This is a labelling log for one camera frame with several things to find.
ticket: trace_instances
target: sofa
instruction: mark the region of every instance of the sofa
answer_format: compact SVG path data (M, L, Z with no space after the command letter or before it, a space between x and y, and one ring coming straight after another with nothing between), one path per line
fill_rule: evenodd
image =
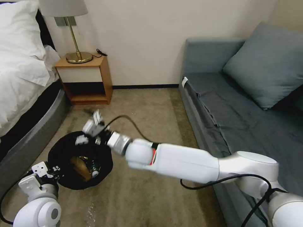
M218 158L239 150L269 156L280 164L280 184L303 196L302 112L291 100L263 110L223 73L244 42L238 38L186 41L179 90L198 146ZM183 87L184 77L188 81ZM214 190L227 226L241 226L255 200L235 183L217 184ZM266 209L264 203L246 226L266 226Z

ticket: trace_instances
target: sofa cushion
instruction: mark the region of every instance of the sofa cushion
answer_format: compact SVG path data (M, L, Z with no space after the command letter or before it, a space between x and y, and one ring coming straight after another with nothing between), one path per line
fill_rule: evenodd
M280 184L291 193L303 196L303 117L295 108L277 106L263 111L230 77L220 73L186 74L185 89L192 90L197 110L220 131L214 137L222 157L236 151L269 156L280 163Z
M260 107L271 108L303 84L303 33L260 23L223 70Z

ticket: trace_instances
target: beige carpet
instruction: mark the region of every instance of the beige carpet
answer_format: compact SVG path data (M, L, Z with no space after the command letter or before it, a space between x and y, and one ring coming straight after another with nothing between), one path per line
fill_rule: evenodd
M177 89L115 90L110 105L72 107L36 162L47 160L59 138L82 129L89 117L84 109L100 109L105 122L127 114L151 140L197 148ZM124 119L113 123L112 129L139 137ZM62 227L225 226L211 187L190 191L181 187L178 179L129 169L115 154L113 161L112 172L96 187L82 191L60 187ZM25 202L18 188L12 190L3 206L6 217L12 220Z

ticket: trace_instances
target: sofa armrest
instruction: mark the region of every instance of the sofa armrest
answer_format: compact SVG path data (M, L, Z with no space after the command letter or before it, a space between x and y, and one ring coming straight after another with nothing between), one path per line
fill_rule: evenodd
M227 61L244 44L243 39L189 38L186 40L182 75L221 72Z

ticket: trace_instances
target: beige wall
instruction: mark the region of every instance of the beige wall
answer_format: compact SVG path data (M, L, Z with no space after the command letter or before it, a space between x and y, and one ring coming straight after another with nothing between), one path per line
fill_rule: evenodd
M106 52L114 85L176 84L188 37L247 37L276 0L86 0L79 48ZM74 51L67 27L47 26L60 55Z
M303 0L279 0L269 23L303 32Z

